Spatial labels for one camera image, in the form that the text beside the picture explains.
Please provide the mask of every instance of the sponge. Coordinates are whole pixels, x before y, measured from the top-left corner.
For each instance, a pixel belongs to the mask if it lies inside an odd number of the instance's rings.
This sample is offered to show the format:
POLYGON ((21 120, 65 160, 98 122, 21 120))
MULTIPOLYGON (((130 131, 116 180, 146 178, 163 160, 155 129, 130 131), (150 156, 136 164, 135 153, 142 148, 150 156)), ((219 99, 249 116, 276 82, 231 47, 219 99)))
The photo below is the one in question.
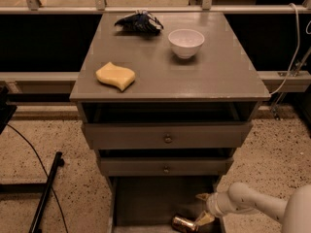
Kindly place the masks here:
POLYGON ((125 67, 116 66, 108 62, 96 71, 97 79, 105 84, 116 86, 124 91, 135 80, 135 73, 125 67))

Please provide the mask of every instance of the terrazzo floor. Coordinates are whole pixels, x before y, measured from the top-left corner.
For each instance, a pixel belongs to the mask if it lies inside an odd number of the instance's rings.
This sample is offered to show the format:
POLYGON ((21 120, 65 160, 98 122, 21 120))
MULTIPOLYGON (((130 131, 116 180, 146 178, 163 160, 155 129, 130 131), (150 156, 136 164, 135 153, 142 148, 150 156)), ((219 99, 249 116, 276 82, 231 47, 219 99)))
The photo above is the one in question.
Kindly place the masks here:
MULTIPOLYGON (((310 130, 291 105, 280 108, 277 121, 261 107, 254 127, 218 191, 244 182, 260 192, 288 200, 300 186, 311 183, 310 130)), ((63 152, 53 188, 70 233, 106 232, 111 194, 88 148, 75 107, 18 107, 10 124, 22 133, 50 170, 54 154, 63 152)), ((31 147, 11 128, 0 135, 0 183, 44 182, 45 174, 31 147)), ((40 196, 1 195, 0 232, 28 232, 40 196)), ((41 223, 44 233, 65 232, 53 195, 41 223)), ((263 214, 225 216, 227 233, 275 233, 280 225, 263 214)))

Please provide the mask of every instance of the white bowl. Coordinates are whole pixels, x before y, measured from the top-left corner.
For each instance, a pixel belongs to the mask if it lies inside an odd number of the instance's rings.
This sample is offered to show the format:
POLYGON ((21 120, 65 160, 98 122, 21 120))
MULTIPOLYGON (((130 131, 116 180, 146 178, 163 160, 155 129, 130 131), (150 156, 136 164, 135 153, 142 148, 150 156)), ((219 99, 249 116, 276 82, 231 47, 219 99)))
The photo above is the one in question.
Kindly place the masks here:
POLYGON ((168 35, 171 49, 180 58, 194 56, 203 45, 204 36, 192 29, 178 29, 168 35))

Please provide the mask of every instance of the drawer handle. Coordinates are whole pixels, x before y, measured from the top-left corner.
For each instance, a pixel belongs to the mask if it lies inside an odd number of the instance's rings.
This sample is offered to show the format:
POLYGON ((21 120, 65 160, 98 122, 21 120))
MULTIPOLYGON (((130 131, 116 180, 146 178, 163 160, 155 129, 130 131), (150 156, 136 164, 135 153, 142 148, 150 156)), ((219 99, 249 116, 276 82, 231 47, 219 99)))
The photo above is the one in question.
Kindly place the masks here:
POLYGON ((168 167, 168 166, 165 166, 165 167, 164 167, 163 173, 164 173, 164 174, 169 174, 169 167, 168 167))
POLYGON ((165 142, 166 144, 170 144, 170 143, 173 142, 173 140, 172 140, 172 138, 171 138, 171 136, 170 136, 169 134, 167 134, 167 135, 164 137, 164 142, 165 142))

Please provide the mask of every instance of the cabinet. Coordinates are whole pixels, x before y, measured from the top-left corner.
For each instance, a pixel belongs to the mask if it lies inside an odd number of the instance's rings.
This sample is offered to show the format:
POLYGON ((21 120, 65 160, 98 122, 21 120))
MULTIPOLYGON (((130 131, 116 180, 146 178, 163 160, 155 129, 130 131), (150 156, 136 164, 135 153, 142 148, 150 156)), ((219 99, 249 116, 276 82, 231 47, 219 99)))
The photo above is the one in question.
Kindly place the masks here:
MULTIPOLYGON (((252 128, 269 93, 223 14, 155 13, 158 36, 119 31, 124 13, 104 13, 71 93, 83 132, 113 193, 108 232, 174 232, 175 214, 197 217, 252 128), (167 40, 178 28, 206 43, 189 60, 167 40), (101 84, 107 62, 136 73, 124 92, 101 84)), ((201 232, 224 232, 221 222, 201 232)))

